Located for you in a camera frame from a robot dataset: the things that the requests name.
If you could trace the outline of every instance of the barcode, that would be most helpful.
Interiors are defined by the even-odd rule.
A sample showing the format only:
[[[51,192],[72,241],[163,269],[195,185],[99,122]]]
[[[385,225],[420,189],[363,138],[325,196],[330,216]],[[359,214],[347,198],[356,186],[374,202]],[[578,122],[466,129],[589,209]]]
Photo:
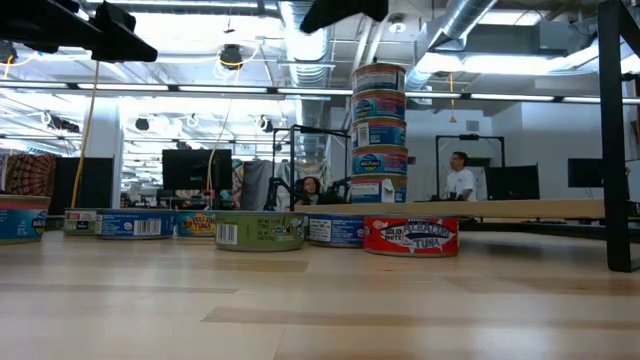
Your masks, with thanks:
[[[362,124],[358,126],[358,146],[369,145],[369,125]]]
[[[216,243],[238,245],[238,225],[218,224],[216,228]]]
[[[160,219],[136,220],[133,222],[133,235],[160,235]]]
[[[102,235],[102,215],[96,215],[96,223],[93,226],[93,233]]]

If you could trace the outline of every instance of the tuna can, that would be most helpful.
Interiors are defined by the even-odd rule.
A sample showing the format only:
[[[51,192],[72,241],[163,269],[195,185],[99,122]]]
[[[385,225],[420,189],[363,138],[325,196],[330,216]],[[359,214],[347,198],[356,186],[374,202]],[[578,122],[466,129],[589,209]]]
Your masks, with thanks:
[[[353,121],[391,117],[404,120],[407,98],[404,93],[389,90],[369,90],[351,98]]]
[[[176,228],[179,236],[215,237],[216,214],[213,211],[176,211]]]
[[[353,149],[363,146],[404,146],[407,123],[394,118],[372,118],[351,125]]]
[[[398,65],[375,63],[365,65],[353,73],[353,93],[367,90],[404,92],[407,71]]]
[[[360,175],[351,177],[351,202],[404,203],[407,177],[404,175]]]
[[[409,150],[402,146],[367,146],[351,152],[353,175],[407,175]]]
[[[456,217],[365,216],[364,249],[370,253],[410,257],[458,255]]]
[[[100,239],[151,240],[173,236],[175,212],[156,209],[98,209],[95,231]]]
[[[0,245],[40,241],[50,198],[0,195]]]
[[[95,235],[96,209],[65,209],[64,231],[67,235]]]
[[[362,247],[364,218],[358,215],[309,215],[309,243],[328,247]]]
[[[216,247],[221,250],[275,252],[302,248],[304,214],[270,211],[216,213]]]

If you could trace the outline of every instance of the stacked tuna cans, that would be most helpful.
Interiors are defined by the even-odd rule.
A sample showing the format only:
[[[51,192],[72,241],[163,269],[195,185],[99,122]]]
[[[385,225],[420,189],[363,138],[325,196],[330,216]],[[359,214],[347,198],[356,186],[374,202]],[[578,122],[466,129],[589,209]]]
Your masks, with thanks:
[[[382,63],[353,74],[352,203],[407,199],[405,76],[404,68]]]

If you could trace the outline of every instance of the green tuna can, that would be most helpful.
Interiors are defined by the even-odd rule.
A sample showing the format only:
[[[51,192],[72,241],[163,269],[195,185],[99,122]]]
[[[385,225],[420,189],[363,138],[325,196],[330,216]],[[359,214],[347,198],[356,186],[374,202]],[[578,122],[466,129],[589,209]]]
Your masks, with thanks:
[[[304,214],[224,211],[216,213],[216,247],[221,250],[298,250],[304,242]]]
[[[96,227],[96,209],[66,209],[64,226],[66,235],[93,236]]]

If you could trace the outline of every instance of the ceiling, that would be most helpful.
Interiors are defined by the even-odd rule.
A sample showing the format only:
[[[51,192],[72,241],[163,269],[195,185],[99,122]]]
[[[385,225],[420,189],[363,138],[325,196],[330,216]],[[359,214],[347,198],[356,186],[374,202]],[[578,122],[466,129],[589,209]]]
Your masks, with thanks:
[[[113,1],[124,3],[126,0]],[[291,86],[290,63],[288,63],[285,32],[280,20],[250,16],[215,15],[206,7],[192,11],[197,1],[171,1],[177,5],[163,11],[160,6],[153,9],[153,1],[144,1],[144,12],[134,12],[137,25],[135,33],[159,51],[155,63],[104,63],[100,69],[100,83],[145,83],[145,84],[216,84],[250,86]],[[97,5],[95,0],[80,1],[85,13],[91,14]],[[254,3],[253,0],[235,3]],[[480,22],[480,24],[502,24],[512,26],[534,25],[542,16],[558,12],[554,21],[575,20],[578,16],[593,13],[597,1],[500,1]],[[127,9],[130,4],[123,4]],[[382,37],[375,53],[379,62],[392,62],[408,69],[415,64],[414,42],[420,36],[421,25],[444,13],[444,0],[395,0],[390,10],[403,16],[406,30],[392,33],[388,24],[382,25]],[[345,19],[330,29],[331,51],[326,60],[330,77],[326,85],[332,88],[348,88],[351,69],[358,48],[358,40],[363,31],[363,16]],[[368,46],[372,43],[376,26],[371,30]],[[238,71],[229,71],[219,63],[218,53],[224,44],[239,44],[243,58],[250,59]],[[23,45],[17,45],[19,62],[29,60],[19,67],[11,67],[7,80],[93,82],[95,63],[90,54],[82,49],[61,48],[57,54],[34,54]],[[542,75],[500,75],[455,71],[429,80],[434,90],[449,91],[451,81],[455,91],[499,92],[499,93],[539,93],[575,92],[597,94],[595,70],[573,76]],[[18,93],[0,90],[0,124],[2,132],[13,135],[70,135],[48,128],[43,123],[43,112],[50,112],[68,119],[82,127],[88,98],[85,95]],[[320,98],[317,101],[331,101]],[[268,141],[272,134],[266,134],[255,125],[261,117],[271,119],[277,127],[288,127],[296,123],[296,109],[299,99],[282,98],[241,99],[188,98],[127,96],[123,99],[133,104],[139,117],[150,122],[149,131],[139,131],[135,121],[127,124],[126,138],[166,139],[181,138],[190,141],[194,147],[211,148],[211,139],[221,132],[226,138],[255,141],[257,155],[270,154]],[[435,101],[430,110],[437,111],[447,106],[448,101]],[[343,99],[333,99],[333,106],[343,106]],[[484,110],[487,102],[464,102],[461,108]],[[335,128],[343,119],[331,119]],[[26,151],[25,148],[39,149],[61,155],[73,154],[80,146],[79,140],[2,140],[0,147]],[[133,159],[148,159],[145,166],[156,161],[163,148],[175,148],[171,142],[144,142],[125,147],[126,165],[134,170]],[[286,149],[281,153],[287,155]]]

